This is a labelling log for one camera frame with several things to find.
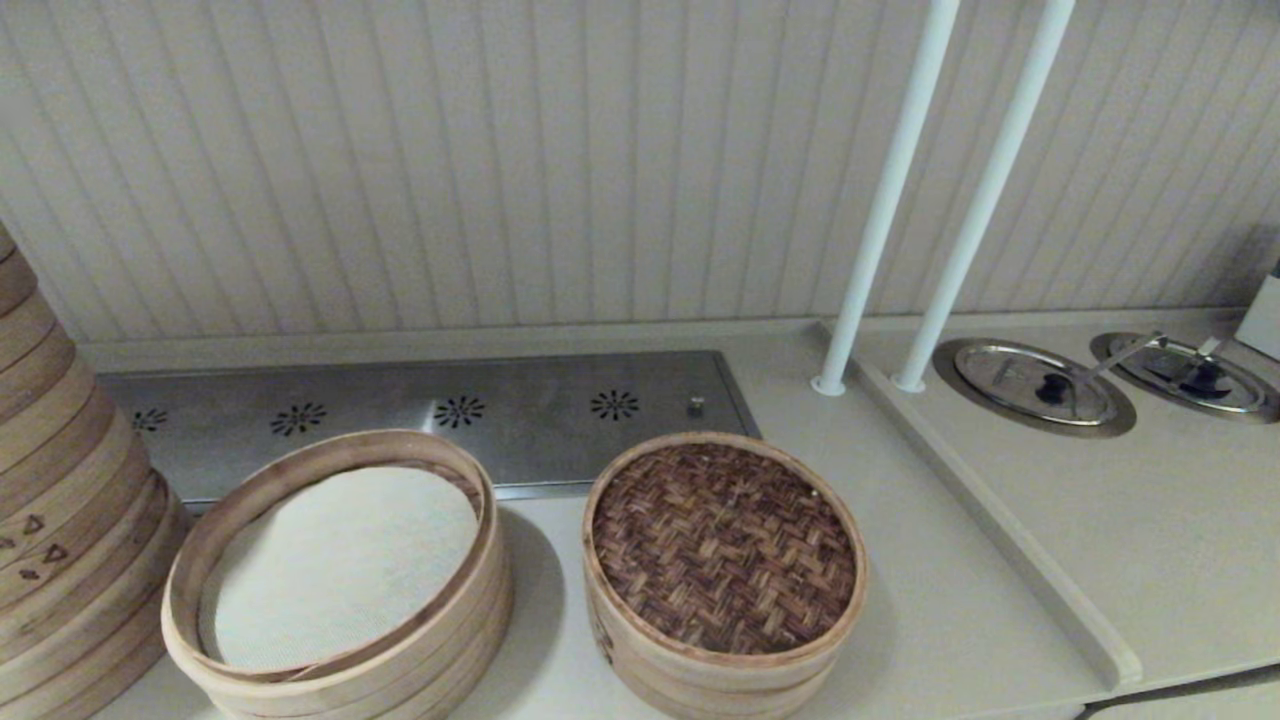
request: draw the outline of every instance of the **white beadboard wall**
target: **white beadboard wall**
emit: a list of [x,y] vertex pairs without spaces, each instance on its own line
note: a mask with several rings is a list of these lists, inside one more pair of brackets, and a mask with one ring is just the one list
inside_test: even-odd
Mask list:
[[[970,0],[872,311],[920,311],[1042,10]],[[831,314],[924,0],[9,0],[0,219],[82,341]],[[1280,6],[1083,0],[969,311],[1248,302]]]

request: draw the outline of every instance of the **metal rim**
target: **metal rim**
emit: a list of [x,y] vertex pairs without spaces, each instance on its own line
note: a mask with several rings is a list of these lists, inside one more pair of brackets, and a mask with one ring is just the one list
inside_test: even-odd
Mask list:
[[[1102,361],[1111,356],[1111,345],[1115,341],[1124,341],[1124,340],[1132,341],[1137,337],[1139,337],[1137,333],[1102,333],[1094,337],[1089,342],[1089,351],[1093,354],[1094,357],[1098,359],[1098,361]],[[1176,346],[1178,348],[1185,348],[1190,354],[1196,352],[1194,347],[1187,346],[1185,343],[1170,341],[1169,345]],[[1112,372],[1121,379],[1124,379],[1126,383],[1132,384],[1133,387],[1143,392],[1160,397],[1161,400],[1167,400],[1174,405],[1180,405],[1189,410],[1210,415],[1212,418],[1221,418],[1224,420],[1233,420],[1236,423],[1245,423],[1251,425],[1266,425],[1270,423],[1275,423],[1276,420],[1280,420],[1280,391],[1277,391],[1275,387],[1272,387],[1270,383],[1267,383],[1258,375],[1245,370],[1244,368],[1236,365],[1235,363],[1231,363],[1230,360],[1213,357],[1213,361],[1221,369],[1226,370],[1230,375],[1235,377],[1243,384],[1249,386],[1251,389],[1254,389],[1262,396],[1262,404],[1257,407],[1257,410],[1248,410],[1248,411],[1242,411],[1238,409],[1233,410],[1213,404],[1201,404],[1178,395],[1171,395],[1161,389],[1160,387],[1155,386],[1149,380],[1142,378],[1140,375],[1134,374],[1129,368],[1125,366],[1124,363],[1120,363],[1119,365],[1112,368]]]
[[1019,352],[1028,354],[1041,360],[1057,364],[1062,368],[1071,368],[1079,365],[1068,357],[1050,352],[1039,347],[1032,347],[1029,345],[1021,345],[1018,342],[1010,342],[1004,340],[984,338],[984,337],[969,337],[951,340],[938,345],[937,350],[933,351],[933,369],[938,375],[948,384],[952,389],[963,395],[964,397],[973,401],[975,405],[984,407],[1001,418],[1012,420],[1020,425],[1027,425],[1028,428],[1034,428],[1038,430],[1044,430],[1062,437],[1076,437],[1076,438],[1110,438],[1121,436],[1133,429],[1138,423],[1138,414],[1133,407],[1133,402],[1125,397],[1124,392],[1120,391],[1114,383],[1103,379],[1094,378],[1096,382],[1103,391],[1107,400],[1111,401],[1115,409],[1115,415],[1101,424],[1096,425],[1078,425],[1068,424],[1060,421],[1052,421],[1041,419],[1033,415],[1028,415],[1020,410],[1015,410],[1009,405],[1000,404],[987,395],[975,389],[969,380],[956,370],[955,359],[965,347],[991,345],[997,347],[1005,347],[1010,350],[1016,350]]

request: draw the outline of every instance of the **white countertop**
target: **white countertop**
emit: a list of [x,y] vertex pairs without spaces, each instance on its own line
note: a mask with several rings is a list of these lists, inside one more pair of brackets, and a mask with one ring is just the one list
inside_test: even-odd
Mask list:
[[[826,347],[809,322],[435,333],[289,341],[100,346],[101,370],[718,348],[765,439],[822,474],[849,503],[872,560],[849,646],[799,719],[975,717],[1100,698],[1108,688],[1020,575],[856,384],[809,388]],[[595,651],[579,524],[585,498],[503,503],[516,568],[506,643],[458,719],[662,717]],[[1052,716],[1070,717],[1070,711]],[[97,720],[214,720],[198,688],[163,660]]]
[[[1213,316],[952,324],[945,340],[996,337],[1092,365],[1096,334],[1160,327],[1190,345],[1210,332],[1230,337],[1234,324]],[[859,360],[868,372],[896,372],[910,341],[909,331],[867,333]],[[1276,382],[1263,356],[1230,345],[1221,354],[1252,360],[1251,369]],[[932,366],[923,393],[886,395],[915,411],[1114,624],[1142,664],[1142,679],[1126,691],[1280,661],[1280,424],[1211,418],[1108,378],[1138,414],[1133,430],[1110,439],[1064,438],[1000,418]]]

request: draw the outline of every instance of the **white vertical pole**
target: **white vertical pole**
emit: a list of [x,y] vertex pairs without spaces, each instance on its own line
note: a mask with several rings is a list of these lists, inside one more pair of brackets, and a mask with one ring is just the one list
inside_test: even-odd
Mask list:
[[1041,91],[1044,90],[1044,81],[1053,68],[1053,58],[1057,56],[1074,8],[1075,0],[1048,0],[1044,14],[1041,15],[1036,38],[1018,78],[1018,87],[1014,90],[1014,99],[1005,113],[1004,124],[1000,126],[1000,136],[996,137],[987,169],[969,205],[969,214],[960,225],[955,249],[947,259],[942,278],[938,279],[938,287],[933,291],[933,300],[929,301],[906,363],[901,372],[893,375],[893,384],[906,392],[924,391],[924,368],[938,343],[938,337],[942,336],[942,325],[951,315],[951,307],[960,295],[960,286],[969,274],[969,266],[987,233],[991,215],[996,211],[996,204],[1005,190],[1014,160],[1018,159],[1018,150],[1027,136],[1032,115],[1036,114],[1036,105],[1039,102]]
[[822,395],[845,393],[841,378],[854,350],[858,323],[867,309],[867,297],[872,292],[872,281],[876,279],[876,268],[879,266],[884,241],[888,240],[888,231],[893,227],[893,214],[897,213],[897,202],[902,197],[902,186],[911,169],[915,145],[920,140],[920,129],[924,128],[924,118],[929,113],[929,101],[933,100],[933,88],[938,83],[938,72],[942,69],[942,59],[946,58],[947,45],[951,42],[951,28],[955,26],[959,9],[960,0],[933,0],[929,17],[924,20],[924,35],[920,36],[920,46],[915,53],[915,67],[911,68],[897,129],[884,158],[884,169],[881,173],[879,187],[876,188],[867,225],[863,228],[863,243],[858,249],[849,287],[845,290],[845,301],[831,337],[831,347],[827,350],[827,361],[822,366],[822,375],[810,382]]

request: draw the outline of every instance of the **round metal lid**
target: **round metal lid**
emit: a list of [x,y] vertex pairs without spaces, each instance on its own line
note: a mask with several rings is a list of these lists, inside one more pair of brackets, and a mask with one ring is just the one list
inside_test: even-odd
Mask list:
[[956,340],[938,346],[933,366],[961,395],[1024,425],[1074,437],[1114,437],[1134,425],[1133,405],[1115,386],[1046,350]]
[[[1091,343],[1105,360],[1134,342],[1134,333],[1106,333]],[[1210,415],[1247,423],[1280,419],[1276,388],[1239,365],[1216,356],[1199,356],[1197,348],[1166,341],[1138,350],[1116,365],[1125,380],[1153,395]]]

